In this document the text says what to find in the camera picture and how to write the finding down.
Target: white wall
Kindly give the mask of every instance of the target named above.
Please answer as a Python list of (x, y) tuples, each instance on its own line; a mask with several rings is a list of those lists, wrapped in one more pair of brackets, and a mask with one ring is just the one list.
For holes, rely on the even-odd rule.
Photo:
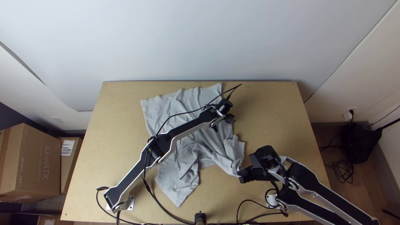
[(104, 80), (296, 80), (306, 100), (394, 1), (2, 1), (0, 41), (76, 110)]
[[(91, 112), (76, 112), (0, 47), (0, 102), (49, 129), (86, 130)], [(52, 117), (60, 117), (58, 123)]]
[[(305, 103), (311, 122), (338, 122), (352, 107), (355, 120), (378, 121), (400, 104), (400, 6), (397, 1), (345, 62)], [(400, 109), (374, 125), (400, 117)], [(400, 124), (379, 141), (400, 186)]]

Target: wooden table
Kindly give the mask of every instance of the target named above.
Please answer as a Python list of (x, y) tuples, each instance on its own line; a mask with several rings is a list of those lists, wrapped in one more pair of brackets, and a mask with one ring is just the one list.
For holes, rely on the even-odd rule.
[[(147, 132), (140, 100), (165, 95), (181, 88), (208, 87), (217, 82), (104, 82), (75, 166), (65, 200), (62, 220), (113, 222), (97, 206), (96, 188), (114, 186), (139, 160), (147, 143)], [(239, 83), (230, 101), (235, 115), (234, 134), (246, 142), (243, 167), (250, 165), (248, 155), (264, 145), (274, 147), (279, 155), (297, 160), (314, 171), (319, 180), (329, 187), (326, 171), (317, 143), (295, 82), (223, 82), (223, 90)], [(252, 199), (265, 202), (264, 193), (272, 188), (269, 182), (253, 181), (240, 184), (239, 179), (225, 174), (218, 166), (200, 171), (200, 185), (180, 208), (162, 193), (154, 182), (157, 168), (147, 177), (156, 197), (174, 215), (193, 221), (194, 214), (207, 214), (209, 223), (235, 223), (236, 210), (241, 201)], [(106, 202), (100, 192), (103, 207)], [(136, 186), (132, 211), (122, 211), (121, 218), (135, 223), (177, 223), (165, 214), (142, 184)], [(246, 202), (239, 212), (246, 221), (266, 209)], [(300, 213), (271, 215), (259, 222), (310, 220)]]

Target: wrinkled cloth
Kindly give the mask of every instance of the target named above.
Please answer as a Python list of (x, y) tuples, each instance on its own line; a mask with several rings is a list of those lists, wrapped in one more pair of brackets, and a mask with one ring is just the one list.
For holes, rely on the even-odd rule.
[[(175, 93), (142, 100), (143, 114), (148, 132), (154, 136), (171, 115), (204, 107), (221, 93), (221, 84), (206, 88), (179, 90)], [(218, 104), (222, 98), (214, 100)], [(199, 116), (201, 110), (172, 117), (160, 133), (165, 133)], [(233, 135), (231, 124), (222, 121), (218, 132), (200, 129), (177, 141), (176, 150), (158, 166), (155, 178), (165, 195), (179, 207), (199, 185), (199, 170), (211, 165), (220, 166), (227, 174), (238, 176), (244, 157), (245, 143)]]

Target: metal base plate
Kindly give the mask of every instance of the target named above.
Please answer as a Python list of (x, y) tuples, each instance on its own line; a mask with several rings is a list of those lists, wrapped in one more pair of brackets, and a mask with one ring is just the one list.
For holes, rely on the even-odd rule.
[(267, 195), (267, 201), (270, 205), (277, 205), (277, 202), (275, 200), (277, 194), (273, 195)]
[[(135, 203), (135, 197), (133, 195), (130, 195), (128, 200), (124, 203), (124, 206), (121, 208), (121, 210), (132, 210), (133, 209), (133, 203)], [(110, 207), (107, 206), (105, 207), (106, 210), (111, 210)]]

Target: aluminum arm segment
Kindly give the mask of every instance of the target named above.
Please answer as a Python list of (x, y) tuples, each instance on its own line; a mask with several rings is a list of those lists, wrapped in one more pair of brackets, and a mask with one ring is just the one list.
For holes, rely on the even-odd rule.
[(217, 132), (217, 124), (222, 120), (234, 123), (234, 116), (228, 114), (232, 106), (230, 101), (222, 99), (218, 105), (206, 107), (198, 118), (173, 128), (167, 133), (151, 137), (149, 143), (143, 149), (139, 161), (116, 186), (109, 188), (105, 192), (104, 197), (112, 212), (116, 213), (123, 208), (125, 201), (129, 197), (129, 192), (141, 180), (145, 167), (147, 173), (152, 167), (162, 163), (175, 151), (177, 140), (199, 129), (213, 128)]
[[(326, 225), (357, 224), (378, 225), (376, 218), (369, 216), (331, 189), (321, 184), (311, 170), (285, 156), (278, 156), (271, 146), (259, 148), (250, 155), (253, 166), (239, 171), (241, 183), (252, 180), (281, 181), (284, 185), (275, 201), (279, 209), (303, 213)], [(283, 171), (280, 165), (290, 163)], [(310, 195), (324, 206), (321, 207), (301, 195)]]

